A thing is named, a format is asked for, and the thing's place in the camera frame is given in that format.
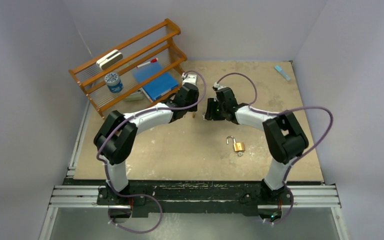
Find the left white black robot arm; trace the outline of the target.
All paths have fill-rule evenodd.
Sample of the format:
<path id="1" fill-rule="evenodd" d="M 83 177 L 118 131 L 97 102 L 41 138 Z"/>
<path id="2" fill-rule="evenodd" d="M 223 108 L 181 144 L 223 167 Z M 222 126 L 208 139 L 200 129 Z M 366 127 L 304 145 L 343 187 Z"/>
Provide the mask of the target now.
<path id="1" fill-rule="evenodd" d="M 185 83 L 173 99 L 165 99 L 142 111 L 122 114 L 112 111 L 93 143 L 97 148 L 96 158 L 104 165 L 109 197 L 118 205 L 126 203 L 130 196 L 126 159 L 131 154 L 136 136 L 159 125 L 181 119 L 188 112 L 197 111 L 199 89 Z"/>

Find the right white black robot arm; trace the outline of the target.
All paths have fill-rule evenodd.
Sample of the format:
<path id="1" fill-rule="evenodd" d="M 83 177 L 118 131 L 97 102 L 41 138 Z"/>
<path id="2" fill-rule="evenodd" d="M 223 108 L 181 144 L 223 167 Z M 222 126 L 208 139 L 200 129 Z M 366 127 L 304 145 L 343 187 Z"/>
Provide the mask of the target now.
<path id="1" fill-rule="evenodd" d="M 285 177 L 294 160 L 309 146 L 301 125 L 292 112 L 258 113 L 247 103 L 239 104 L 234 92 L 226 86 L 214 87 L 216 96 L 208 98 L 204 119 L 245 125 L 263 131 L 272 161 L 261 182 L 260 196 L 268 204 L 280 198 Z"/>

